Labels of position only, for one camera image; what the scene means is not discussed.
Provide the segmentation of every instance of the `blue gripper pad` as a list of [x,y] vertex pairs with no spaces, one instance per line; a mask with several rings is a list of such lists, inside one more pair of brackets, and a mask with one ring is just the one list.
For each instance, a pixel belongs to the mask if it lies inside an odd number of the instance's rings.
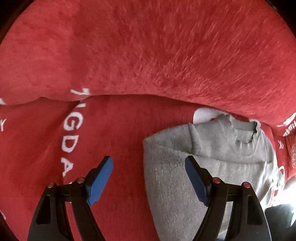
[[86,183],[86,189],[89,195],[87,203],[90,206],[99,200],[112,170],[113,160],[106,156],[97,168],[89,172],[90,177]]
[[198,200],[208,207],[210,200],[207,197],[206,186],[204,185],[201,177],[199,176],[189,158],[185,159],[185,170],[198,197]]

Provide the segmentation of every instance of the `red fabric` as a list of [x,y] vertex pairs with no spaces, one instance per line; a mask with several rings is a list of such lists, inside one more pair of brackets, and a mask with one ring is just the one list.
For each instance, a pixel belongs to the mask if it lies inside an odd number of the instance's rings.
[[287,182],[291,175],[289,173],[289,162],[291,161],[288,155],[288,148],[285,137],[274,135],[276,158],[278,161],[278,167],[284,167],[285,169],[285,181]]
[[276,145],[274,142],[274,136],[272,133],[272,129],[270,128],[270,126],[266,125],[265,123],[261,123],[260,126],[261,130],[263,130],[263,132],[265,133],[265,135],[267,135],[268,139],[270,140],[272,147],[274,148],[274,151],[276,151]]
[[278,136],[288,136],[291,134],[296,134],[296,112],[294,112],[290,117],[288,117],[283,124],[277,125],[273,128],[273,133]]
[[35,0],[0,47],[0,98],[153,94],[276,129],[295,69],[295,37],[264,0]]
[[287,150],[288,150],[288,168],[289,179],[296,175],[296,135],[289,135],[286,138]]
[[[105,155],[114,170],[92,211],[106,240],[158,240],[150,213],[143,171],[145,137],[192,122],[199,107],[157,96],[97,96],[79,102],[40,99],[1,107],[0,210],[20,241],[25,241],[38,200],[50,181],[69,183],[85,176]],[[70,113],[83,116],[64,120]],[[74,121],[74,130],[66,131]],[[79,136],[75,148],[62,150],[64,136]],[[66,141],[66,147],[74,141]],[[61,158],[73,163],[63,179]],[[75,240],[80,240],[69,215]]]

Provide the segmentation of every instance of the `fuzzy texture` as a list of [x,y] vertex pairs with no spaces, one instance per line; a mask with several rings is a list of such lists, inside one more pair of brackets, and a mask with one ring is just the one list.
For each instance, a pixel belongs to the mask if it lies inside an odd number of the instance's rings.
[[[272,188],[284,183],[268,137],[255,123],[231,116],[163,130],[146,138],[143,145],[147,197],[161,241],[192,240],[207,210],[198,201],[185,170],[184,160],[189,155],[225,183],[250,182],[263,210]],[[230,214],[228,203],[219,238],[225,238]]]
[[[0,210],[10,228],[20,241],[27,240],[46,184],[73,182],[110,155],[113,172],[100,200],[91,207],[105,239],[159,241],[145,190],[142,141],[166,128],[192,122],[200,107],[146,95],[94,96],[82,103],[41,98],[0,107]],[[273,142],[270,127],[262,124],[261,128]],[[71,152],[62,149],[67,135],[79,136]],[[69,140],[66,145],[71,147],[74,142]],[[66,171],[65,159],[72,163]],[[74,240],[80,241],[71,208],[67,211]]]
[[275,127],[295,111],[295,70],[264,0],[35,0],[1,44],[0,98],[153,94]]

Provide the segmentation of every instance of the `gray towel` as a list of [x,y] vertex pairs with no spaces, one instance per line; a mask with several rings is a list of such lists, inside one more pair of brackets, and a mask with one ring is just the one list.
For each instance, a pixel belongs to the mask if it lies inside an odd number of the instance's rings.
[[[272,144],[257,123],[230,115],[161,131],[143,145],[147,196],[161,241],[192,240],[206,213],[185,171],[188,155],[226,183],[250,182],[263,209],[272,189],[284,182]],[[226,235],[230,214],[228,203],[219,238]]]

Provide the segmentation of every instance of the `red cloth with white print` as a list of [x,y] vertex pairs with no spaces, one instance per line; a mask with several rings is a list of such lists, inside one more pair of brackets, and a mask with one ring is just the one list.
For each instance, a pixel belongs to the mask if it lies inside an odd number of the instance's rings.
[[[106,240],[158,240],[144,185],[142,141],[192,122],[199,106],[157,96],[96,96],[82,103],[39,99],[0,107],[0,210],[12,231],[26,240],[48,182],[70,183],[110,155],[114,170],[91,207],[102,233]],[[74,239],[81,240],[71,212],[69,221]]]
[[296,135],[289,135],[286,138],[288,150],[289,178],[296,176]]
[[274,144],[275,144],[275,151],[276,151],[276,158],[278,160],[278,167],[284,167],[285,171],[285,181],[287,182],[291,175],[289,173],[289,155],[288,155],[288,148],[286,143],[286,138],[282,136],[273,136]]
[[153,94],[276,131],[295,70],[295,37],[264,0],[35,0],[0,46],[0,103]]
[[283,137],[296,134],[296,112],[287,118],[282,124],[274,127],[272,131],[275,135]]

